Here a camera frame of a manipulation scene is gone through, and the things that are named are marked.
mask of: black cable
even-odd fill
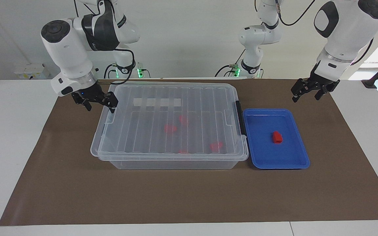
[[[132,64],[133,65],[135,64],[135,54],[131,50],[129,50],[129,49],[117,49],[117,48],[115,48],[114,51],[130,52],[132,54]],[[126,83],[129,80],[129,78],[131,77],[131,75],[132,75],[132,69],[129,71],[129,75],[128,75],[128,77],[124,81],[122,81],[120,83],[110,83],[110,84],[111,85],[123,85],[124,83]]]
[[[116,72],[116,70],[109,70],[108,78],[110,79],[110,72]]]
[[[85,4],[85,3],[83,3],[84,4],[84,6],[93,14],[93,15],[96,15],[96,13],[94,13],[93,12],[93,10],[89,7],[89,6],[87,6],[87,4]]]
[[[225,77],[225,75],[226,75],[227,73],[228,73],[228,76],[230,76],[230,74],[231,74],[231,70],[225,72],[224,77]]]
[[[74,6],[75,6],[75,13],[77,13],[77,17],[79,17],[78,15],[78,8],[77,8],[77,1],[74,0]]]
[[[107,75],[108,70],[109,70],[109,68],[110,68],[111,66],[113,66],[113,64],[110,64],[109,66],[106,67],[106,70],[105,70],[105,76],[103,76],[104,79],[106,79],[106,75]]]
[[[149,70],[147,70],[147,69],[142,69],[142,71],[146,71],[146,72],[148,72],[148,76],[150,76],[150,78],[151,78],[151,73],[150,73]]]
[[[223,67],[221,67],[218,71],[217,71],[217,73],[216,73],[216,75],[214,76],[214,77],[216,77],[223,69],[225,69],[225,68],[227,68],[227,67],[231,67],[230,65],[226,65],[226,66],[223,66]]]
[[[370,49],[370,47],[371,47],[371,45],[372,45],[373,40],[374,40],[374,38],[372,38],[372,39],[370,40],[370,43],[368,44],[368,47],[367,47],[366,51],[364,52],[364,54],[363,54],[358,60],[356,60],[356,61],[354,61],[353,63],[351,63],[351,66],[357,64],[358,62],[360,62],[360,60],[362,60],[362,59],[365,57],[365,55],[367,54],[367,52],[369,51],[369,49]]]
[[[94,42],[96,42],[96,43],[102,45],[102,46],[105,47],[105,48],[109,48],[109,47],[103,45],[102,43],[100,43],[100,42],[99,42],[94,36],[92,36],[90,33],[88,33],[88,31],[87,31],[87,29],[86,29],[85,27],[83,27],[83,31],[84,31],[85,35],[86,35],[87,37],[89,37],[90,39],[92,39]],[[113,49],[113,51],[130,52],[130,53],[132,54],[132,65],[135,64],[135,54],[134,54],[134,52],[132,52],[131,50],[129,50],[129,49],[117,49],[117,48],[115,48],[115,49]],[[110,84],[110,85],[123,85],[124,83],[126,83],[126,82],[129,80],[129,78],[131,77],[131,75],[132,75],[132,70],[130,70],[128,77],[127,77],[124,81],[122,81],[122,82],[120,82],[120,83],[109,83],[109,84]]]
[[[236,61],[236,63],[235,63],[236,65],[237,65],[237,63],[239,62],[240,58],[242,58],[242,55],[243,55],[243,53],[244,53],[245,51],[246,51],[246,49],[244,49],[243,52],[240,54],[240,57],[237,59],[237,61]]]
[[[310,3],[310,5],[306,8],[306,10],[303,12],[303,14],[301,14],[301,16],[296,20],[296,21],[294,21],[294,23],[292,23],[292,24],[287,24],[287,23],[285,23],[283,20],[282,20],[282,17],[281,17],[281,10],[279,9],[279,3],[278,3],[278,0],[275,0],[275,3],[276,3],[276,5],[277,5],[277,9],[279,9],[279,10],[277,10],[278,11],[278,17],[279,17],[279,20],[281,20],[281,23],[282,24],[284,24],[284,25],[286,25],[286,26],[292,26],[292,25],[294,25],[294,24],[296,24],[305,14],[306,14],[306,12],[310,9],[310,7],[315,3],[315,1],[316,0],[313,0],[311,3]]]

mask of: blue tray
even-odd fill
[[[287,109],[243,111],[247,141],[253,164],[259,169],[306,169],[310,160],[292,113]],[[283,138],[272,140],[274,131]]]

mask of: green indicator light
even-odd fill
[[[142,73],[141,69],[137,69],[137,70],[138,70],[138,77],[139,78],[144,77],[144,74]]]
[[[240,75],[240,68],[237,68],[236,72],[234,73],[234,77],[238,77]]]

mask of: brown mat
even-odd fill
[[[378,220],[378,177],[330,95],[295,104],[294,80],[213,82],[235,86],[243,109],[290,109],[309,169],[258,170],[248,159],[232,170],[117,170],[90,154],[102,107],[87,112],[67,96],[0,226]]]

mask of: wall outlet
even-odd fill
[[[48,79],[50,75],[43,64],[17,66],[14,73],[19,79]]]

